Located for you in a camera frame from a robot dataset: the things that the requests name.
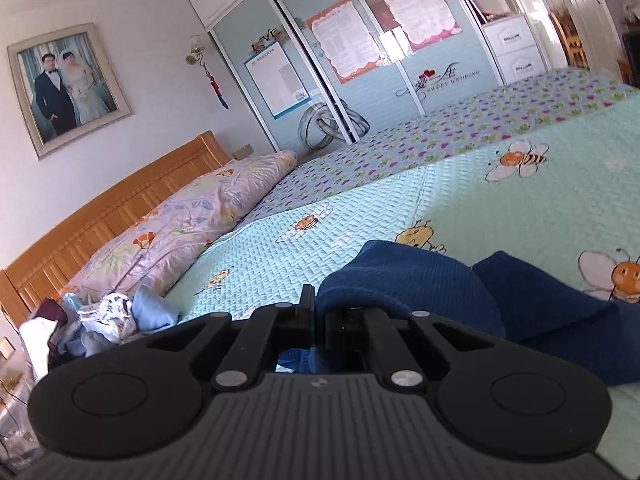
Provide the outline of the blue knit sweater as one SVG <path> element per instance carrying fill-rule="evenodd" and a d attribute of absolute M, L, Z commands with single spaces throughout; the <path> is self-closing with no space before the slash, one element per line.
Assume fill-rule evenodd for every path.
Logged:
<path fill-rule="evenodd" d="M 577 364 L 615 387 L 639 380 L 639 309 L 601 300 L 505 252 L 472 266 L 385 240 L 369 240 L 327 276 L 320 318 L 378 307 L 392 318 L 424 310 Z"/>

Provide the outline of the light blue garment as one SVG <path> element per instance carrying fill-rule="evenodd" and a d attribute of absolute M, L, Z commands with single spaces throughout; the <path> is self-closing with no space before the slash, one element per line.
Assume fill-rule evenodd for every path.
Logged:
<path fill-rule="evenodd" d="M 178 323 L 179 311 L 148 286 L 142 285 L 134 293 L 131 311 L 142 333 L 154 333 Z"/>

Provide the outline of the floral pink pillow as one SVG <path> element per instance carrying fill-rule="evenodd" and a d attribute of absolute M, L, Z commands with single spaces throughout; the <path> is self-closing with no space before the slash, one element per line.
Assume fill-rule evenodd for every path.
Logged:
<path fill-rule="evenodd" d="M 113 238 L 58 294 L 94 304 L 144 285 L 163 296 L 202 252 L 232 231 L 297 165 L 282 151 L 233 159 L 196 178 Z"/>

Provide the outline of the white patterned garment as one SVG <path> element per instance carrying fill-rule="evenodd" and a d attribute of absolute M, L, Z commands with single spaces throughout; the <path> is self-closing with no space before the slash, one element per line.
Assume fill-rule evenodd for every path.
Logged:
<path fill-rule="evenodd" d="M 85 330 L 95 332 L 112 344 L 121 344 L 137 331 L 131 299 L 111 292 L 96 304 L 88 304 L 77 312 Z"/>

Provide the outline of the wooden headboard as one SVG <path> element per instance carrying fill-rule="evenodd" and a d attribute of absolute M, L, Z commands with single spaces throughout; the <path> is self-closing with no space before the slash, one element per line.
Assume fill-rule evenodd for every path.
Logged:
<path fill-rule="evenodd" d="M 58 291 L 107 242 L 185 185 L 228 164 L 214 134 L 194 140 L 144 166 L 71 214 L 1 271 L 1 310 L 17 327 Z"/>

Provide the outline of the mint quilted bee bedspread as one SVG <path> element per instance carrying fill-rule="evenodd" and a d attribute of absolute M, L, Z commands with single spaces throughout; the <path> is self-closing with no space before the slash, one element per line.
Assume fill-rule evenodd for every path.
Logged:
<path fill-rule="evenodd" d="M 208 248 L 170 290 L 186 320 L 237 320 L 296 302 L 369 240 L 437 252 L 472 266 L 495 252 L 571 288 L 639 309 L 639 101 L 477 148 L 242 224 Z M 326 344 L 280 363 L 338 372 Z M 639 472 L 639 381 L 609 387 L 613 416 L 598 451 Z"/>

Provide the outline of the red hanging ornament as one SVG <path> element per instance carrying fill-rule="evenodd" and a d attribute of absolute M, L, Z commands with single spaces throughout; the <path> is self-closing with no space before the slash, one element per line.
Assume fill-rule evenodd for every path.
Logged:
<path fill-rule="evenodd" d="M 224 95 L 222 94 L 220 85 L 218 84 L 218 82 L 216 81 L 216 78 L 214 77 L 214 75 L 209 71 L 208 67 L 206 66 L 206 63 L 202 63 L 201 65 L 203 67 L 203 70 L 205 72 L 205 75 L 208 79 L 208 82 L 210 84 L 210 86 L 212 87 L 212 89 L 214 90 L 214 93 L 216 94 L 216 97 L 218 99 L 219 104 L 225 109 L 225 110 L 230 110 L 229 105 L 227 103 L 227 101 L 224 99 Z"/>

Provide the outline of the heart pattern bedsheet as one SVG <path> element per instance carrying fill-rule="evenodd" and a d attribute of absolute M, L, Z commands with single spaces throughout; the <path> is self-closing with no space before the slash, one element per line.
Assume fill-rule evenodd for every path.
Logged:
<path fill-rule="evenodd" d="M 606 110 L 639 90 L 564 68 L 465 98 L 298 165 L 243 224 L 324 200 L 417 166 Z"/>

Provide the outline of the sliding door wardrobe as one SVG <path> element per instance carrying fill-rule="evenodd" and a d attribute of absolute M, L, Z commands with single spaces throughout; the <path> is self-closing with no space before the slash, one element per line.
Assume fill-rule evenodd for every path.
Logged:
<path fill-rule="evenodd" d="M 269 143 L 305 158 L 498 88 L 466 0 L 188 0 Z"/>

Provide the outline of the framed wedding photo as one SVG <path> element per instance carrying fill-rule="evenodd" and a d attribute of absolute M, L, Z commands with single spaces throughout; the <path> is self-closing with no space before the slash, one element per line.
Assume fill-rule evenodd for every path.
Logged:
<path fill-rule="evenodd" d="M 47 32 L 6 50 L 38 158 L 131 114 L 95 24 Z"/>

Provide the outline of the white door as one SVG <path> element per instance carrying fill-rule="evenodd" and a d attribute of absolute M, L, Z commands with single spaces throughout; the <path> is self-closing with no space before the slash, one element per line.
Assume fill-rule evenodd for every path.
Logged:
<path fill-rule="evenodd" d="M 622 46 L 605 0 L 565 0 L 565 4 L 582 40 L 590 70 L 620 79 L 617 60 Z"/>

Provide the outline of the white drawer shelf unit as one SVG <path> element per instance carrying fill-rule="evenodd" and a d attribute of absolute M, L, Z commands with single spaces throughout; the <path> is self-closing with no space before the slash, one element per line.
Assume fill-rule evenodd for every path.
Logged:
<path fill-rule="evenodd" d="M 480 28 L 505 84 L 543 74 L 544 57 L 518 0 L 466 0 L 480 20 Z"/>

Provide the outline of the wall lamp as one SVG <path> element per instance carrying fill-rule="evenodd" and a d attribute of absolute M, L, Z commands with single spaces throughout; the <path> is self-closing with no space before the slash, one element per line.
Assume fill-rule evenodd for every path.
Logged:
<path fill-rule="evenodd" d="M 186 56 L 186 62 L 191 66 L 203 65 L 204 50 L 205 50 L 205 46 L 203 44 L 201 36 L 200 35 L 191 36 L 190 37 L 190 53 Z"/>

